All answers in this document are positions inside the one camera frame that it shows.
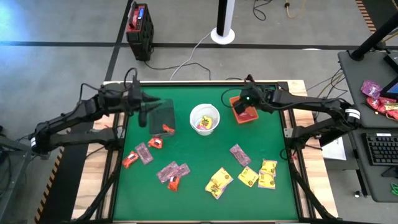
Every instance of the white pole base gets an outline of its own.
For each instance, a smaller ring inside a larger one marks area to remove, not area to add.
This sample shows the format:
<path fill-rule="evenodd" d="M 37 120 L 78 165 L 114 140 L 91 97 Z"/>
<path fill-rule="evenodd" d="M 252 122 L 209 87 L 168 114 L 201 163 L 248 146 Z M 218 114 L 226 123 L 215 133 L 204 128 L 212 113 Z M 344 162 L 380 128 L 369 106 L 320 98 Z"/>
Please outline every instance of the white pole base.
<path fill-rule="evenodd" d="M 213 39 L 214 42 L 216 42 L 217 44 L 221 44 L 221 45 L 226 45 L 231 43 L 234 39 L 235 39 L 235 32 L 230 29 L 229 30 L 229 34 L 226 37 L 220 36 L 217 34 L 217 28 L 214 28 L 211 31 L 211 39 Z"/>

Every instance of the green table surface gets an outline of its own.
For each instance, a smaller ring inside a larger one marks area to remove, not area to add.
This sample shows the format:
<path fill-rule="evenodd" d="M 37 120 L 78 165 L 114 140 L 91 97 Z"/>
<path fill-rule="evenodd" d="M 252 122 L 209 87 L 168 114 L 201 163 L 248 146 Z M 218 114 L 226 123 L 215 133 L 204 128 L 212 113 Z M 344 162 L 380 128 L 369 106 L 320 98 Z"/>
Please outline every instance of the green table surface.
<path fill-rule="evenodd" d="M 231 86 L 148 86 L 150 95 L 174 101 L 176 133 L 164 139 L 162 149 L 149 147 L 154 160 L 144 165 L 139 159 L 130 168 L 122 167 L 116 196 L 117 221 L 221 221 L 221 220 L 297 220 L 292 181 L 287 161 L 279 157 L 284 148 L 279 113 L 259 111 L 259 119 L 238 124 L 231 108 L 221 104 L 222 92 Z M 225 94 L 239 95 L 239 90 Z M 189 123 L 191 110 L 211 103 L 220 112 L 220 123 L 209 136 L 201 136 Z M 149 128 L 140 128 L 137 116 L 129 118 L 123 157 L 141 142 L 151 138 Z M 276 189 L 252 188 L 238 175 L 243 166 L 229 149 L 239 144 L 251 158 L 249 167 L 261 168 L 262 159 L 276 160 Z M 178 192 L 161 184 L 156 173 L 172 161 L 187 163 L 191 173 L 181 178 Z M 224 167 L 234 179 L 216 200 L 205 191 L 211 176 Z"/>

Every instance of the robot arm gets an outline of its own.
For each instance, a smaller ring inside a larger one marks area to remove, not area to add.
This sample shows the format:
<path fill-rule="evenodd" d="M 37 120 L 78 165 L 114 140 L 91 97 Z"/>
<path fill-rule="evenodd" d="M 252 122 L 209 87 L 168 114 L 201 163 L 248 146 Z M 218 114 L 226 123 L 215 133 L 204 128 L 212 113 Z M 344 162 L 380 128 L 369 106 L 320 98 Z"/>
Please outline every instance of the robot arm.
<path fill-rule="evenodd" d="M 97 91 L 98 93 L 92 98 L 81 100 L 73 111 L 39 123 L 35 132 L 29 136 L 32 151 L 37 154 L 48 154 L 59 146 L 96 142 L 107 147 L 118 139 L 116 130 L 112 128 L 81 134 L 57 133 L 79 123 L 96 121 L 103 115 L 125 112 L 131 116 L 135 111 L 139 113 L 139 125 L 144 127 L 147 122 L 147 113 L 160 105 L 160 103 L 149 104 L 160 98 L 149 96 L 141 91 L 136 75 L 133 76 L 133 82 L 125 86 L 125 89 L 118 83 L 111 83 L 101 85 Z"/>
<path fill-rule="evenodd" d="M 245 79 L 245 88 L 233 108 L 237 114 L 241 114 L 248 106 L 254 106 L 268 113 L 300 109 L 324 112 L 331 116 L 307 127 L 285 128 L 286 147 L 289 149 L 303 149 L 310 137 L 319 134 L 330 134 L 338 138 L 360 126 L 359 111 L 343 99 L 294 96 L 285 90 L 271 90 L 264 85 L 256 85 L 251 75 Z"/>

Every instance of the white cable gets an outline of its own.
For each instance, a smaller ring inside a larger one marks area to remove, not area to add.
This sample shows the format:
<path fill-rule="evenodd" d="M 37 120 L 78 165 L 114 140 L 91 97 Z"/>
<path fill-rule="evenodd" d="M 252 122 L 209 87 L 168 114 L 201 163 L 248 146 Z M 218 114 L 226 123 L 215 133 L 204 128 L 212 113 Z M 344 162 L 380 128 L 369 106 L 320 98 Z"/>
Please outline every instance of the white cable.
<path fill-rule="evenodd" d="M 178 71 L 182 66 L 184 66 L 186 63 L 188 63 L 188 62 L 192 59 L 193 52 L 195 51 L 195 49 L 196 49 L 196 48 L 199 46 L 199 44 L 200 44 L 204 39 L 206 39 L 210 34 L 211 34 L 211 31 L 210 31 L 204 38 L 202 38 L 202 39 L 199 41 L 199 43 L 192 49 L 191 56 L 188 58 L 188 60 L 186 60 L 184 63 L 182 63 L 180 66 L 178 66 L 177 69 L 175 69 L 175 71 L 173 72 L 172 76 L 170 77 L 170 81 L 171 81 L 171 79 L 173 79 L 173 77 L 174 77 L 174 75 L 177 73 L 177 71 Z"/>

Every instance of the white bowl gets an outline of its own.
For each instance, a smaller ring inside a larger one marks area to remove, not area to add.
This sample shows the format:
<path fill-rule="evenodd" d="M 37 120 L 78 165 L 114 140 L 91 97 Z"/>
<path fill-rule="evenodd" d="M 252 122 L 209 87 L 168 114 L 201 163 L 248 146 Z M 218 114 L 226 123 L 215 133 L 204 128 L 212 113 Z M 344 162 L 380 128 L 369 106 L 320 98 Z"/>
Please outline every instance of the white bowl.
<path fill-rule="evenodd" d="M 200 123 L 203 116 L 207 116 L 212 119 L 213 125 L 209 130 L 198 129 L 197 126 Z M 218 110 L 209 103 L 203 103 L 194 107 L 189 116 L 191 127 L 200 135 L 207 136 L 213 132 L 220 122 L 220 113 Z"/>

